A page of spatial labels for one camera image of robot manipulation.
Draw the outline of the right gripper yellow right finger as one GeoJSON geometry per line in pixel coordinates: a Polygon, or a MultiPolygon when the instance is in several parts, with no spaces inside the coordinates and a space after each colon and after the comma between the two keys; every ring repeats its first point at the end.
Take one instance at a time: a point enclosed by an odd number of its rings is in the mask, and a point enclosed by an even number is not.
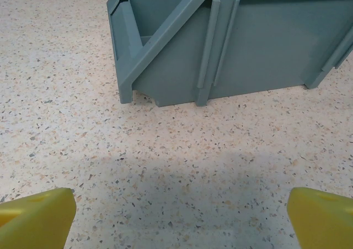
{"type": "Polygon", "coordinates": [[[287,213],[300,248],[352,248],[352,199],[297,187],[290,192],[287,213]]]}

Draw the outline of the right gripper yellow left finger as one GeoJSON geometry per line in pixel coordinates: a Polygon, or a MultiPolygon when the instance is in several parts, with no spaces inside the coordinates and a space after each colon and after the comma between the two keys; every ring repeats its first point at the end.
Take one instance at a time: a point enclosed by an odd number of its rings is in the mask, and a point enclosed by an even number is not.
{"type": "Polygon", "coordinates": [[[70,188],[1,203],[1,248],[64,248],[76,214],[70,188]]]}

